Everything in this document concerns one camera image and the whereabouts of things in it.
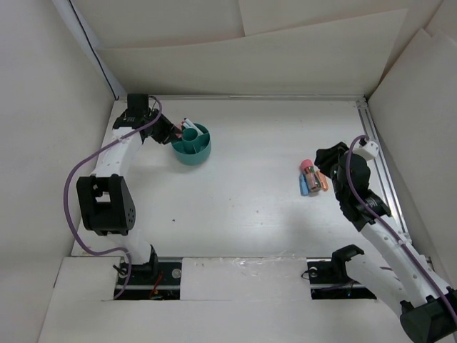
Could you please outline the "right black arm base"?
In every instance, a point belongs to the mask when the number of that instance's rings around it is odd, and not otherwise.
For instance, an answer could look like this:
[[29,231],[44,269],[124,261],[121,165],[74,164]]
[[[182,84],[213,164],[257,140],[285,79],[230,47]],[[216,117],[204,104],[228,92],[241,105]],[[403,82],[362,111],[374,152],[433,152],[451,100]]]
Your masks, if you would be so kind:
[[307,257],[301,278],[310,285],[312,300],[376,299],[376,295],[347,275],[346,263],[364,251],[354,244],[337,249],[331,257]]

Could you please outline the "orange translucent eraser case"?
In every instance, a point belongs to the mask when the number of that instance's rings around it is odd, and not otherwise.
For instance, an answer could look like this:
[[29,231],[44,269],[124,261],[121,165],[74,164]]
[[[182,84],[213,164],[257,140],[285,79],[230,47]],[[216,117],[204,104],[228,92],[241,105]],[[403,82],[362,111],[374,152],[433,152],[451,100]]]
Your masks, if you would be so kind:
[[318,177],[318,180],[320,182],[320,185],[321,185],[321,189],[324,191],[324,192],[327,192],[329,187],[328,187],[328,182],[327,182],[327,178],[324,174],[322,174],[320,171],[317,171],[316,172],[316,176]]

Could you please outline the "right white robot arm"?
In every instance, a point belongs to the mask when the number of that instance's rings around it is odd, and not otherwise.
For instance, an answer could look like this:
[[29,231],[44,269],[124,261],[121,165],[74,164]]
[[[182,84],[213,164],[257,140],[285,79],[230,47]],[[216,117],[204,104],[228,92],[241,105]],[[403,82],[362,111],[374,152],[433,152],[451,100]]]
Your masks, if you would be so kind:
[[368,161],[378,145],[358,136],[350,146],[319,149],[314,164],[328,177],[340,209],[356,231],[387,263],[372,263],[354,244],[334,251],[318,276],[331,283],[359,283],[384,302],[399,318],[412,342],[437,342],[456,333],[456,290],[429,266],[396,226],[388,205],[369,186]]

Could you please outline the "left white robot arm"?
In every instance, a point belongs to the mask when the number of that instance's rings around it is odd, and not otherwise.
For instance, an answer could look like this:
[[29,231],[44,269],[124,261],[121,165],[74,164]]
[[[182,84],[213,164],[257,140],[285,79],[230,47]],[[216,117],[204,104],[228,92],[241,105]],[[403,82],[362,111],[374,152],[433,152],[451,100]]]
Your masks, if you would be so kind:
[[182,130],[162,114],[158,101],[149,104],[151,98],[147,94],[127,96],[127,108],[112,126],[111,141],[101,161],[76,183],[85,229],[126,249],[134,274],[147,284],[159,276],[157,255],[143,234],[134,229],[136,207],[126,174],[145,140],[166,145],[182,135]]

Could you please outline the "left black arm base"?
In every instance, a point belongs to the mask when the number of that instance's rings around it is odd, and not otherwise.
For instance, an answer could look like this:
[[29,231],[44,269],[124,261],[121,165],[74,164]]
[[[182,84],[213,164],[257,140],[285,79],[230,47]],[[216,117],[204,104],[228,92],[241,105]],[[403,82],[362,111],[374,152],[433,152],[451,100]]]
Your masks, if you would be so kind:
[[182,258],[158,257],[154,248],[145,264],[134,264],[126,280],[128,265],[113,265],[118,272],[114,290],[115,300],[180,300]]

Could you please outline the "blue capped white marker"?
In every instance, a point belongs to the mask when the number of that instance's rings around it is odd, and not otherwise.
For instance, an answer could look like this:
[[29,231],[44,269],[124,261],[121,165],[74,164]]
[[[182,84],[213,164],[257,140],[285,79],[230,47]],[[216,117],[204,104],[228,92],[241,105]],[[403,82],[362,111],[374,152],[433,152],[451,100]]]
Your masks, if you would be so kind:
[[197,132],[197,134],[199,136],[201,136],[203,134],[203,132],[192,121],[190,121],[189,119],[184,118],[183,121],[187,122],[189,125],[192,125],[194,127],[194,130]]

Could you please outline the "pink translucent eraser case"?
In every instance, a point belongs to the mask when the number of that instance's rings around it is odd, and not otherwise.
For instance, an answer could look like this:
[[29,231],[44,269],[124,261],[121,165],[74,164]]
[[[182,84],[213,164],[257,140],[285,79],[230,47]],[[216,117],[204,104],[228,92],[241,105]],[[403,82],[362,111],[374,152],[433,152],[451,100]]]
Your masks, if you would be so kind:
[[176,136],[177,139],[180,139],[182,137],[182,129],[181,126],[179,125],[174,125],[174,135]]

